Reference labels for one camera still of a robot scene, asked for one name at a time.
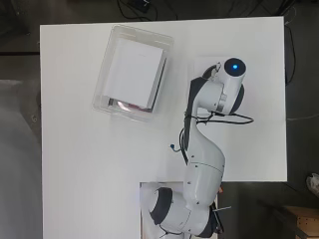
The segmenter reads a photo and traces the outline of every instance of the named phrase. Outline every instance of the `white table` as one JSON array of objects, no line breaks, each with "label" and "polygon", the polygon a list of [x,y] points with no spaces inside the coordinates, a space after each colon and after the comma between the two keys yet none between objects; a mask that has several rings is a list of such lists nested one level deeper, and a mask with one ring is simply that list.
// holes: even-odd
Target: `white table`
[{"label": "white table", "polygon": [[223,180],[287,179],[282,18],[125,25],[174,37],[159,113],[148,123],[92,109],[114,24],[41,27],[44,239],[140,238],[140,182],[183,179],[183,159],[168,146],[178,141],[196,56],[247,65],[238,112],[255,123],[200,128],[226,156]]}]

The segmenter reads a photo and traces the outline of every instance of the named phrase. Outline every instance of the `clear plastic bin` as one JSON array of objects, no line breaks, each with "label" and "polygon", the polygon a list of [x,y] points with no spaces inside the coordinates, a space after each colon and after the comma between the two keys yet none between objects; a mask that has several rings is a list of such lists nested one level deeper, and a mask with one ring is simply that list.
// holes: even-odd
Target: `clear plastic bin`
[{"label": "clear plastic bin", "polygon": [[[163,49],[163,61],[159,64],[159,86],[155,103],[151,109],[141,109],[125,102],[119,102],[104,96],[104,87],[108,78],[110,66],[120,38],[140,42],[150,46]],[[160,90],[165,78],[165,69],[168,64],[169,52],[173,45],[173,38],[137,28],[123,25],[115,25],[112,29],[108,47],[101,65],[98,83],[93,99],[93,108],[97,111],[129,117],[132,120],[151,120],[157,112],[157,102],[160,97]]]}]

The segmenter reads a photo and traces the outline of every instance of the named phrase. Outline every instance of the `white robotic arm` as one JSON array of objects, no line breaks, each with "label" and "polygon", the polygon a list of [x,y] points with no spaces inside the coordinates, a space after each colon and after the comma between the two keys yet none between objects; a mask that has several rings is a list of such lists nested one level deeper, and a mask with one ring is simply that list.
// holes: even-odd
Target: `white robotic arm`
[{"label": "white robotic arm", "polygon": [[[212,70],[216,70],[216,74],[209,80]],[[161,187],[149,201],[154,224],[168,235],[180,237],[186,233],[209,238],[217,227],[217,218],[210,206],[221,183],[225,157],[219,147],[198,130],[197,110],[204,108],[223,115],[234,113],[243,98],[245,72],[244,63],[232,58],[207,69],[203,77],[190,83],[182,141],[187,163],[183,193]]]}]

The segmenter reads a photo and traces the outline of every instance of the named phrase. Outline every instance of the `white paper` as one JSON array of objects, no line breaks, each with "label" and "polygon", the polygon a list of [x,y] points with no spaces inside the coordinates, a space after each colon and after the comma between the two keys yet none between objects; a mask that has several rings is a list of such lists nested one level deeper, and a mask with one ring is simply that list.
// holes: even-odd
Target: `white paper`
[{"label": "white paper", "polygon": [[161,55],[160,48],[120,38],[107,78],[105,96],[147,108]]}]

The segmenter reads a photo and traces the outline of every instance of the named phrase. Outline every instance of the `black wire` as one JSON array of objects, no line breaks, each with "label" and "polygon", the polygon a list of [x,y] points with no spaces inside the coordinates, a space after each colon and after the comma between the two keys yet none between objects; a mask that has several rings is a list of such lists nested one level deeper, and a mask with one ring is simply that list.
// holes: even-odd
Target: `black wire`
[{"label": "black wire", "polygon": [[285,4],[286,0],[282,0],[280,6],[278,7],[276,13],[274,14],[275,16],[278,15],[282,11],[282,7]]},{"label": "black wire", "polygon": [[[228,124],[249,124],[251,122],[254,122],[253,118],[245,117],[245,116],[242,116],[242,115],[239,115],[239,114],[231,114],[230,116],[243,118],[243,119],[246,119],[248,121],[229,121],[229,120],[215,120],[215,119],[211,120],[211,118],[213,116],[215,116],[215,112],[211,112],[210,116],[207,117],[207,118],[199,118],[199,117],[193,117],[193,116],[186,116],[185,118],[194,118],[194,119],[196,119],[196,124],[208,123],[208,122],[222,122],[222,123],[228,123]],[[180,148],[180,151],[182,153],[182,156],[183,156],[183,159],[184,159],[186,165],[188,165],[188,157],[186,155],[186,152],[185,152],[185,149],[184,149],[184,146],[183,146],[183,132],[184,132],[184,128],[182,128],[180,133],[179,133],[179,148]]]},{"label": "black wire", "polygon": [[182,128],[180,133],[179,133],[179,148],[180,148],[183,160],[185,161],[186,165],[188,165],[188,158],[187,158],[185,149],[183,147],[183,130],[184,130],[184,128]]},{"label": "black wire", "polygon": [[154,4],[150,4],[153,8],[154,8],[154,10],[156,11],[156,21],[158,20],[158,8],[157,8],[157,6],[156,5],[154,5]]},{"label": "black wire", "polygon": [[[138,14],[138,12],[137,11],[135,11],[134,10],[134,8],[133,7],[131,7],[129,4],[126,4],[125,2],[123,2],[122,0],[117,0],[117,3],[118,3],[118,7],[119,7],[119,9],[120,9],[120,12],[121,12],[121,14],[122,14],[122,16],[124,17],[124,18],[126,18],[126,19],[130,19],[130,20],[134,20],[134,19],[140,19],[140,21],[142,21],[143,22],[143,20],[148,20],[148,21],[151,21],[151,19],[150,18],[147,18],[147,17],[141,17],[139,14]],[[137,15],[137,17],[128,17],[128,16],[126,16],[125,14],[124,14],[124,12],[123,12],[123,9],[122,9],[122,7],[121,7],[121,4],[120,3],[122,3],[123,5],[125,5],[127,8],[129,8],[135,15]]]},{"label": "black wire", "polygon": [[197,124],[208,123],[208,122],[222,122],[222,123],[228,123],[228,124],[249,124],[253,122],[253,118],[249,118],[249,117],[245,117],[245,116],[237,115],[237,114],[233,114],[231,116],[247,119],[248,121],[229,121],[229,120],[219,120],[219,119],[208,119],[208,120],[199,120]]},{"label": "black wire", "polygon": [[297,60],[296,60],[295,45],[294,45],[294,41],[293,41],[292,31],[291,31],[290,27],[288,27],[287,25],[285,25],[285,27],[288,29],[288,32],[290,34],[290,41],[291,41],[292,54],[293,54],[293,69],[292,69],[292,74],[291,74],[291,77],[289,80],[287,79],[287,74],[286,74],[286,86],[288,86],[292,82],[293,77],[295,75]]},{"label": "black wire", "polygon": [[250,14],[252,14],[258,7],[259,5],[263,2],[263,0],[259,0],[259,2],[257,2],[257,4],[255,5],[255,7],[247,14],[246,17],[249,17]]},{"label": "black wire", "polygon": [[263,10],[265,10],[269,15],[272,15],[272,13],[263,5],[260,4],[260,6],[263,8]]},{"label": "black wire", "polygon": [[163,236],[165,236],[165,235],[168,235],[168,234],[171,234],[171,235],[176,235],[176,236],[178,236],[178,235],[181,235],[181,233],[182,232],[179,232],[179,233],[174,233],[174,232],[169,232],[169,231],[166,231],[165,229],[163,229],[162,227],[161,227],[161,225],[159,225],[159,228],[161,229],[161,230],[163,230],[164,232],[165,232],[165,234],[163,234],[161,237],[163,237]]},{"label": "black wire", "polygon": [[167,2],[167,0],[163,0],[163,2],[166,4],[167,8],[169,8],[169,10],[175,15],[176,20],[178,20],[178,15],[175,12],[175,10],[173,10],[173,8],[170,6],[170,4]]},{"label": "black wire", "polygon": [[236,3],[236,1],[233,0],[232,3],[231,3],[231,5],[230,5],[230,8],[229,8],[229,10],[228,10],[228,12],[227,12],[227,14],[226,14],[226,17],[229,17],[229,16],[230,16],[230,13],[232,12],[232,10],[233,10],[233,8],[234,8],[235,3]]}]

